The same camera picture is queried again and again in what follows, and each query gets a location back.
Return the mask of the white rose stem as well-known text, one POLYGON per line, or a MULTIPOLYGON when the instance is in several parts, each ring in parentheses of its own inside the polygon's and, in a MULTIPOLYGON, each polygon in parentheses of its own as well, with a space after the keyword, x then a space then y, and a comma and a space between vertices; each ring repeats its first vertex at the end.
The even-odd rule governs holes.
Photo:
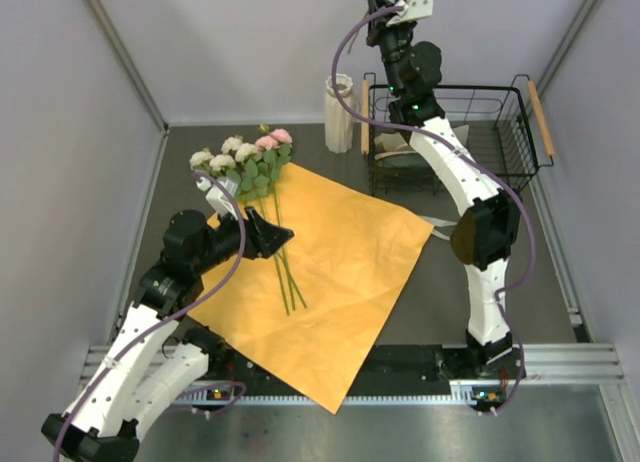
MULTIPOLYGON (((202 176, 202 177, 205 177, 205 178, 209 179, 211 182, 216 184, 225 193, 225 195, 227 197, 230 197, 230 194, 216 181, 216 178, 221 178, 221 177, 226 177, 226 176, 216 175, 214 173, 214 170, 211 168, 211 165, 210 165, 211 162, 214 162, 214 167, 218 168, 219 167, 218 163, 220 162, 220 159, 221 159, 221 153, 214 154, 210 150, 204 149, 204 150, 201 150, 199 152, 194 153, 191 156, 190 168, 191 168, 192 172, 194 173, 194 177, 195 178, 197 178, 198 176, 202 176)), ((231 202, 233 204, 233 208, 234 209, 237 206, 246 207, 246 205, 244 205, 241 202, 239 202, 236 198, 231 200, 231 202)), ((258 211, 258 206, 257 206, 256 203, 250 203, 248 206, 252 206, 258 211)), ((270 215, 269 216, 269 220, 266 220, 266 221, 277 224, 277 222, 275 221, 275 216, 274 215, 270 215)))
POLYGON ((227 138, 222 145, 219 167, 215 168, 214 162, 210 165, 216 175, 226 176, 239 184, 235 195, 239 202, 246 206, 256 203, 260 215, 265 220, 269 220, 269 216, 274 215, 273 199, 271 197, 263 199, 267 209, 267 216, 264 217, 260 210, 257 189, 260 184, 257 162, 261 156, 255 142, 245 142, 240 136, 227 138))

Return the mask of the orange wrapping paper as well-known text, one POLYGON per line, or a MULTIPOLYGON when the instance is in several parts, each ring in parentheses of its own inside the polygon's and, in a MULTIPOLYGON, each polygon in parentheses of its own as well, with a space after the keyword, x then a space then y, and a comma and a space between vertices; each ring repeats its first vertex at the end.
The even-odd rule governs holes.
POLYGON ((286 254, 302 301, 287 312, 274 259, 243 260, 192 319, 336 413, 407 283, 433 227, 410 210, 294 163, 265 199, 294 231, 286 254))

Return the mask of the pink rose stem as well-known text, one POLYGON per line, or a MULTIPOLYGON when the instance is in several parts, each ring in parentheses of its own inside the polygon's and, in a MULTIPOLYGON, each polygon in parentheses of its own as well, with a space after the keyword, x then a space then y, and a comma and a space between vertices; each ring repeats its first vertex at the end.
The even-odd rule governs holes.
MULTIPOLYGON (((255 142, 261 156, 257 162, 260 177, 260 184, 257 186, 260 210, 266 217, 267 209, 263 199, 271 197, 275 220, 278 225, 281 225, 282 211, 278 182, 284 166, 291 161, 293 138, 287 130, 271 129, 266 124, 260 126, 260 132, 261 136, 255 142)), ((286 249, 279 249, 273 258, 285 314, 289 316, 295 312, 298 305, 306 309, 308 305, 292 274, 286 249)))

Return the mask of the white printed ribbon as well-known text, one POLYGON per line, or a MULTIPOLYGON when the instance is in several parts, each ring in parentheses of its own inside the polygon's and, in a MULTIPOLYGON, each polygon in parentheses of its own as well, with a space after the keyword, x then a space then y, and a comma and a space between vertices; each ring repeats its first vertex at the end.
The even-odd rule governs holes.
POLYGON ((450 235, 443 233, 442 229, 453 229, 456 225, 456 221, 443 220, 435 217, 422 216, 422 219, 433 226, 432 234, 444 241, 450 240, 450 235))

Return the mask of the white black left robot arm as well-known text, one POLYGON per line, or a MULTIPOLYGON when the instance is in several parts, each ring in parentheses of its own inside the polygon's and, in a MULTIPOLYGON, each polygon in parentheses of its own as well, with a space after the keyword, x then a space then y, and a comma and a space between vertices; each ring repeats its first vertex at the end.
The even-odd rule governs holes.
POLYGON ((211 297, 203 275, 227 260, 267 259, 294 236, 267 222, 252 207, 232 211, 209 225, 204 214, 175 214, 163 234, 159 260, 143 275, 119 333, 90 382, 63 412, 50 414, 41 432, 56 461, 132 461, 153 423, 187 394, 200 377, 216 378, 227 356, 216 337, 194 329, 175 355, 153 374, 154 357, 192 309, 197 297, 211 297))

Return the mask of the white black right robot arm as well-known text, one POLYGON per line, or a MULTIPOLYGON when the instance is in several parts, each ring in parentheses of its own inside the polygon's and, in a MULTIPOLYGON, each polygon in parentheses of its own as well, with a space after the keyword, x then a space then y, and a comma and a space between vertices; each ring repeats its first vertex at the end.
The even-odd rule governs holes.
POLYGON ((435 90, 442 57, 432 43, 412 42, 414 25, 394 23, 390 8, 375 11, 367 43, 380 50, 392 101, 389 125, 431 167, 459 213, 450 246, 464 265, 470 301, 466 362, 476 376, 498 371, 513 345, 504 320, 504 285, 520 211, 518 196, 491 172, 484 172, 460 142, 435 90))

